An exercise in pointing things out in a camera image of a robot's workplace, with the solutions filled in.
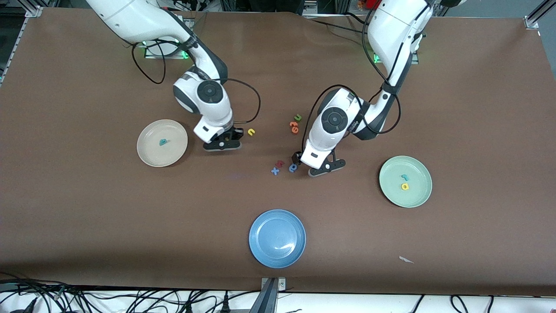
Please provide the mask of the light green plate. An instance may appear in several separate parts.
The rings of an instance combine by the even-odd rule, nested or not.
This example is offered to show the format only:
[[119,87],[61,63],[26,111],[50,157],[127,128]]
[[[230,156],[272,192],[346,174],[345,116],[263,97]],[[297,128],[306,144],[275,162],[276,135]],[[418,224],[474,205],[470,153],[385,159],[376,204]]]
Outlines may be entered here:
[[[410,180],[405,181],[401,175]],[[408,191],[401,184],[410,186]],[[398,155],[384,162],[379,172],[379,186],[384,196],[393,204],[403,208],[415,208],[429,200],[433,182],[427,167],[415,158]]]

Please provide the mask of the dark aluminium profile beam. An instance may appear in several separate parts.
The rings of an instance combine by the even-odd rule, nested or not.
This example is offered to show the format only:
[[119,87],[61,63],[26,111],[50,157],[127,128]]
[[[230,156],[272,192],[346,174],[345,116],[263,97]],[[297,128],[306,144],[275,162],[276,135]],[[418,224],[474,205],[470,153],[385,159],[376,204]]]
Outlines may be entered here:
[[280,287],[279,278],[266,278],[263,280],[264,283],[261,291],[248,313],[276,313]]

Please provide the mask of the blue plate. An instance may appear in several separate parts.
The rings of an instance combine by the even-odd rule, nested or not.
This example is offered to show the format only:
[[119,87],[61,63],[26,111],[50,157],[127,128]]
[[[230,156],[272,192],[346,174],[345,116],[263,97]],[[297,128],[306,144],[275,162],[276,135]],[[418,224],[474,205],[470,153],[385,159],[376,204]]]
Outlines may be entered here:
[[301,220],[292,212],[268,210],[254,220],[248,243],[254,258],[271,269],[284,269],[297,262],[307,244]]

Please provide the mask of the silver corner bracket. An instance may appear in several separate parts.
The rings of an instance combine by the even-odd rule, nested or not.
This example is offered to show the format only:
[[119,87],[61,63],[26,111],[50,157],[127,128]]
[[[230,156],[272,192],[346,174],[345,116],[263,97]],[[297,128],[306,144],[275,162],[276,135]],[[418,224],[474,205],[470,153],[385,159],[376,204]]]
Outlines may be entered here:
[[[271,277],[263,277],[261,280],[261,289],[264,287],[264,285],[266,284],[266,282],[268,280],[270,280]],[[286,291],[286,278],[285,277],[276,277],[276,280],[278,281],[278,291],[279,292],[284,292]]]

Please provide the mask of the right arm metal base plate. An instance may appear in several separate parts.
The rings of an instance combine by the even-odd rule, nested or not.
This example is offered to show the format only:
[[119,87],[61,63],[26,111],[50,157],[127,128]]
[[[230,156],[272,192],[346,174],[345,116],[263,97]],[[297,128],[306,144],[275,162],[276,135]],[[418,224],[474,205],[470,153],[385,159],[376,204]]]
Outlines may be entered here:
[[178,42],[144,41],[145,59],[186,60],[189,55],[177,47]]

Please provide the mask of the beige brown plate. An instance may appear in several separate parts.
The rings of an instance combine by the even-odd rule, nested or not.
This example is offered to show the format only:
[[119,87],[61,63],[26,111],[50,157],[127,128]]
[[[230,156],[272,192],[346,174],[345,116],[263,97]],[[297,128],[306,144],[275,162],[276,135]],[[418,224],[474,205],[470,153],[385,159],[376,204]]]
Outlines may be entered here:
[[[167,144],[159,146],[161,139]],[[148,166],[171,166],[185,154],[189,143],[186,129],[174,120],[157,120],[141,131],[136,144],[139,158]]]

